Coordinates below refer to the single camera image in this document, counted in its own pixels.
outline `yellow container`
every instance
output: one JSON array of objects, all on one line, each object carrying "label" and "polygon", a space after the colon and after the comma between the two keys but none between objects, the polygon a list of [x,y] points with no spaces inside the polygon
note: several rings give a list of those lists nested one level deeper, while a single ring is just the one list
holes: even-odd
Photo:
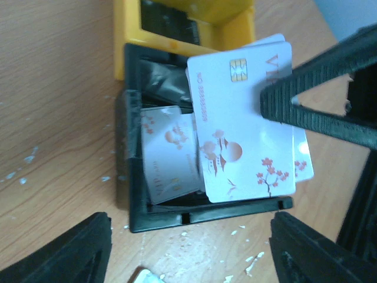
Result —
[{"label": "yellow container", "polygon": [[239,48],[255,41],[253,0],[154,0],[184,11],[197,22],[200,44],[191,44],[141,28],[140,0],[114,0],[114,75],[124,79],[125,43],[185,56]]}]

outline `card stack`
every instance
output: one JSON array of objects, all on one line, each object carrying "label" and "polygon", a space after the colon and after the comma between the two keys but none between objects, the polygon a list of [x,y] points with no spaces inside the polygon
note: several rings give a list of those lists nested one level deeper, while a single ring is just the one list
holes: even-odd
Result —
[{"label": "card stack", "polygon": [[151,203],[200,192],[213,203],[290,195],[312,178],[305,130],[260,115],[260,92],[291,73],[282,34],[189,58],[194,113],[178,106],[141,112]]}]

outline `black card tray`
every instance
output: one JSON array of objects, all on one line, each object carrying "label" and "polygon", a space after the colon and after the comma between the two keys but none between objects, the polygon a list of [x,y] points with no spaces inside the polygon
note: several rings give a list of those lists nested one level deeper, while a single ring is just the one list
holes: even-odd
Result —
[{"label": "black card tray", "polygon": [[115,102],[116,148],[117,148],[117,203],[130,211],[130,231],[142,232],[154,229],[200,223],[289,209],[293,200],[280,198],[244,200],[238,202],[211,203],[206,194],[192,193],[159,205],[149,201],[148,187],[143,172],[141,148],[140,110],[154,106],[180,106],[182,113],[192,113],[187,96],[175,96],[164,89],[166,78],[150,83],[159,74],[145,70],[145,62],[167,67],[167,74],[176,79],[168,82],[185,88],[181,74],[187,67],[187,57],[154,50],[133,44],[125,45],[125,88]]}]

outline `wood grain surface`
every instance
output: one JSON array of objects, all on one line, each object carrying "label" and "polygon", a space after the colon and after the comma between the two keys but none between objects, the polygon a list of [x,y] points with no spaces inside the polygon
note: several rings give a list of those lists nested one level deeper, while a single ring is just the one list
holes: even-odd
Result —
[{"label": "wood grain surface", "polygon": [[[294,65],[336,43],[312,0],[258,0],[256,28],[258,38],[283,33]],[[165,274],[167,283],[229,275],[232,283],[277,282],[267,243],[273,213],[141,234],[124,229],[128,212],[115,205],[112,152],[121,87],[113,79],[111,1],[0,1],[0,269],[105,211],[113,220],[106,282],[127,282],[138,266]],[[346,91],[342,77],[300,99],[342,114]],[[297,185],[289,212],[335,240],[368,150],[307,137],[315,177]],[[245,260],[262,251],[248,277]]]}]

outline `cherry blossom design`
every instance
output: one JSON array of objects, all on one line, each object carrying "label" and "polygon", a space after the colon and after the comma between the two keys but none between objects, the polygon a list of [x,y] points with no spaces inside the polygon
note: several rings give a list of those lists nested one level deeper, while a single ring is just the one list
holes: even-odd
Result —
[{"label": "cherry blossom design", "polygon": [[296,177],[298,177],[298,173],[297,173],[297,169],[299,169],[300,171],[304,171],[305,168],[306,168],[306,161],[303,161],[303,162],[300,162],[300,161],[295,161],[295,175]]},{"label": "cherry blossom design", "polygon": [[267,192],[269,193],[269,196],[271,197],[271,186],[272,187],[278,187],[279,181],[284,182],[288,177],[288,172],[282,172],[281,170],[276,170],[272,166],[273,160],[266,157],[265,159],[262,159],[262,166],[267,166],[267,174],[264,176],[263,173],[259,172],[256,174],[258,178],[258,184],[266,184],[267,185]]},{"label": "cherry blossom design", "polygon": [[141,118],[145,120],[145,123],[143,123],[142,126],[146,129],[146,133],[153,134],[153,129],[149,128],[150,125],[153,125],[155,123],[153,117],[149,117],[146,114],[142,114]]}]

